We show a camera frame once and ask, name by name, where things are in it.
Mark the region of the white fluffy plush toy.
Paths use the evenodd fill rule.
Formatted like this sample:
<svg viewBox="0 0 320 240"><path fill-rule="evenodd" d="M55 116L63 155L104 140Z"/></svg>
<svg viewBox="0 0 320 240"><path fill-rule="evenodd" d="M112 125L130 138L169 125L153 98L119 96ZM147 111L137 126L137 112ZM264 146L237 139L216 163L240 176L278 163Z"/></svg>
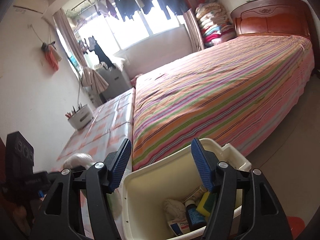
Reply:
<svg viewBox="0 0 320 240"><path fill-rule="evenodd" d="M93 164L94 164L94 160L89 154L75 153L64 161L63 168L72 169L72 168L82 166L87 170Z"/></svg>

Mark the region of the green yellow sponge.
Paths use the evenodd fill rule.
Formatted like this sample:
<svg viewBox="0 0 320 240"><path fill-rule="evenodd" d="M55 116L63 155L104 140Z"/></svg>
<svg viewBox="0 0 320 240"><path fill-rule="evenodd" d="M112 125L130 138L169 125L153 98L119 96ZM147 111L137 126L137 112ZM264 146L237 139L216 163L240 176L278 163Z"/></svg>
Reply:
<svg viewBox="0 0 320 240"><path fill-rule="evenodd" d="M202 196L196 211L203 215L204 217L209 217L216 202L216 194L211 192L206 192Z"/></svg>

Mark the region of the dark blue small bottle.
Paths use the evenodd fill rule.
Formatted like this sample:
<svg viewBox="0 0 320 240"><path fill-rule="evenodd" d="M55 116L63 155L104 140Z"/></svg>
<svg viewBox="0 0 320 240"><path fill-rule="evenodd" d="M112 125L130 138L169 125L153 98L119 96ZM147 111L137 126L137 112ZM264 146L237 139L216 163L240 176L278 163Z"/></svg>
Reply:
<svg viewBox="0 0 320 240"><path fill-rule="evenodd" d="M195 231L207 225L205 217L196 210L197 206L193 200L185 202L185 216L190 231Z"/></svg>

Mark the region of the white tissue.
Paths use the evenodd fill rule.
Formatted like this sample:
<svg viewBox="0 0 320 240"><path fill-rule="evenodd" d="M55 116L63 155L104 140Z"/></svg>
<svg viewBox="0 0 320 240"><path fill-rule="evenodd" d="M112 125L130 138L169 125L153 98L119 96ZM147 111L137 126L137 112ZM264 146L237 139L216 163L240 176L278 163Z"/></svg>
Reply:
<svg viewBox="0 0 320 240"><path fill-rule="evenodd" d="M167 221L186 219L185 205L182 202L174 199L166 199L162 207Z"/></svg>

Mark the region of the white paper carton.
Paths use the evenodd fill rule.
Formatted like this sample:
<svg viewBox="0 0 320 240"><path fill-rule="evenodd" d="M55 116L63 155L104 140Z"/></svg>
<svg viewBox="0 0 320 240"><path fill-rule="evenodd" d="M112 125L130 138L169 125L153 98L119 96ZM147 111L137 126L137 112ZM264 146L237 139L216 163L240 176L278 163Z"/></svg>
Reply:
<svg viewBox="0 0 320 240"><path fill-rule="evenodd" d="M187 219L173 219L168 221L168 226L175 236L185 235L190 232Z"/></svg>

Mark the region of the cream trash bin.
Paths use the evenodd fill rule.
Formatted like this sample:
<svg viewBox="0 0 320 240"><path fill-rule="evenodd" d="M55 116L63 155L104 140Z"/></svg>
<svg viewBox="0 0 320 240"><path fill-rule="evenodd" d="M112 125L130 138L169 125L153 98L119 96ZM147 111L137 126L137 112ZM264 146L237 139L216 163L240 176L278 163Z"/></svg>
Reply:
<svg viewBox="0 0 320 240"><path fill-rule="evenodd" d="M127 175L122 211L125 239L177 239L162 204L166 199L184 201L201 184L190 146Z"/></svg>

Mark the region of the checkered plastic tablecloth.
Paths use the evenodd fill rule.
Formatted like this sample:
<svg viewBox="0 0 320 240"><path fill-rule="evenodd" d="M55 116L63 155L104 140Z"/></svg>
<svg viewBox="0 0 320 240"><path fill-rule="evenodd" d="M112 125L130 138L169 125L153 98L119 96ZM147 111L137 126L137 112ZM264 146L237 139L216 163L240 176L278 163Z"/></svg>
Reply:
<svg viewBox="0 0 320 240"><path fill-rule="evenodd" d="M53 170L62 170L63 163L75 153L91 155L94 163L103 161L125 138L132 140L135 95L132 88L95 109L93 121L73 133Z"/></svg>

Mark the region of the white pen holder basket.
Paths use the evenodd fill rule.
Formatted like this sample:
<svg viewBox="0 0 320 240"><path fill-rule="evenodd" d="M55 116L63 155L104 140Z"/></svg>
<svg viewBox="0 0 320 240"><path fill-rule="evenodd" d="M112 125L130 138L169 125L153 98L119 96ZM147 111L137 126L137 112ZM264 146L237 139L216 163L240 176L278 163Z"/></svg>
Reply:
<svg viewBox="0 0 320 240"><path fill-rule="evenodd" d="M72 112L66 113L65 116L69 124L76 130L83 129L93 120L93 112L88 104L79 104L77 110L73 107Z"/></svg>

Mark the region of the grey air cooler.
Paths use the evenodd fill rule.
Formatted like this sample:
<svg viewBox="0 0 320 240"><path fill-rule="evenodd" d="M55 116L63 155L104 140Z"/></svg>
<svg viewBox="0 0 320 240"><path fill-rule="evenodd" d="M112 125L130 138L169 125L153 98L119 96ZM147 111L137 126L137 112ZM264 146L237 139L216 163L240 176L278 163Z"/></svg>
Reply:
<svg viewBox="0 0 320 240"><path fill-rule="evenodd" d="M99 64L96 72L108 83L107 89L99 94L102 103L106 103L132 88L125 69L120 70L117 67Z"/></svg>

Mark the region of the striped bed sheet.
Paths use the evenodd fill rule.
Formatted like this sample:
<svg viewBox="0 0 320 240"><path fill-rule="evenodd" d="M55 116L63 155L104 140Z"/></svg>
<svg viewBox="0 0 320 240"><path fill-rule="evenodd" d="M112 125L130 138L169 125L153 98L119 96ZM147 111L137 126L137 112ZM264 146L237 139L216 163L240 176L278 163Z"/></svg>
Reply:
<svg viewBox="0 0 320 240"><path fill-rule="evenodd" d="M149 73L136 83L132 168L151 165L194 138L247 156L296 105L315 67L301 36L239 36Z"/></svg>

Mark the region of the orange hanging cloth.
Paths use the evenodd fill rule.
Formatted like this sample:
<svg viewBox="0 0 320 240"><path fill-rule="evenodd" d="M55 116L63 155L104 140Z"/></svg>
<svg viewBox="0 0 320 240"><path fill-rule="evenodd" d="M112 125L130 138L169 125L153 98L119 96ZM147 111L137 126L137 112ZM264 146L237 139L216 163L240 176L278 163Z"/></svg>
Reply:
<svg viewBox="0 0 320 240"><path fill-rule="evenodd" d="M56 51L53 43L46 44L43 42L41 50L44 52L45 58L49 65L55 72L57 72L59 70L59 62L62 60L62 57Z"/></svg>

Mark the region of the left pink curtain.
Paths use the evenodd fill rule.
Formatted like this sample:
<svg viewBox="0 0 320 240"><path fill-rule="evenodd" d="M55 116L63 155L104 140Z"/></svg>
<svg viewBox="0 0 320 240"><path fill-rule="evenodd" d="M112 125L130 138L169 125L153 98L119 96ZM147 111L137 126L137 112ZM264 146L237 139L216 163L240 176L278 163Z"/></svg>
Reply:
<svg viewBox="0 0 320 240"><path fill-rule="evenodd" d="M60 8L54 15L54 21L63 36L69 50L77 60L81 67L87 67L87 62L84 58L83 52L77 42L74 32L70 26L67 16L62 8Z"/></svg>

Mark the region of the pink curtain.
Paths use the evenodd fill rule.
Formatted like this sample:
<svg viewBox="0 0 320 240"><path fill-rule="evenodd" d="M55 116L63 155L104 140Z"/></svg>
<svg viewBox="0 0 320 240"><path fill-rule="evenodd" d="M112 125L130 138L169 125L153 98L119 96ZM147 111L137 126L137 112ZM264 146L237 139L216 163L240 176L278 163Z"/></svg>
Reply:
<svg viewBox="0 0 320 240"><path fill-rule="evenodd" d="M87 67L87 62L84 58L83 52L77 42L74 32L70 26L67 16L62 8L60 8L54 15L54 21L63 36L69 50L77 60L81 67Z"/></svg>
<svg viewBox="0 0 320 240"><path fill-rule="evenodd" d="M183 14L193 53L204 50L204 42L195 15L191 9Z"/></svg>

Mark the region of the right pink curtain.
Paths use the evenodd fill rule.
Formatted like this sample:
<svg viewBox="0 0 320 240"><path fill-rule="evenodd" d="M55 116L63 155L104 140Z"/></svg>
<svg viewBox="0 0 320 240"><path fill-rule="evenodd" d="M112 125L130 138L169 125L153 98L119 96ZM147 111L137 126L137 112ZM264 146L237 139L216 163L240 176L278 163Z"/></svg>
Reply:
<svg viewBox="0 0 320 240"><path fill-rule="evenodd" d="M191 9L183 14L193 53L204 50L204 42L195 15Z"/></svg>

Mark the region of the stack of folded blankets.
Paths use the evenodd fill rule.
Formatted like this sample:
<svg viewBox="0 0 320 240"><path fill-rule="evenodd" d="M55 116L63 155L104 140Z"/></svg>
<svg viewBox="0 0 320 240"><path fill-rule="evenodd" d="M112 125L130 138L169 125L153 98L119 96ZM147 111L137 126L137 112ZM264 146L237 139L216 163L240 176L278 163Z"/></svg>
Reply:
<svg viewBox="0 0 320 240"><path fill-rule="evenodd" d="M235 27L225 7L218 0L200 0L195 10L205 48L210 48L236 37Z"/></svg>

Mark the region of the wooden bed headboard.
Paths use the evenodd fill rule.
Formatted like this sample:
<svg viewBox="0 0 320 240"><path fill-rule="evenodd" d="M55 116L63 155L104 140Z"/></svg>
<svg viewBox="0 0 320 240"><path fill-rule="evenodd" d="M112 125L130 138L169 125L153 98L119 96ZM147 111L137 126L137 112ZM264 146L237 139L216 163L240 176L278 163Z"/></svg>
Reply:
<svg viewBox="0 0 320 240"><path fill-rule="evenodd" d="M317 39L311 10L302 0L256 0L231 12L237 35L296 35Z"/></svg>

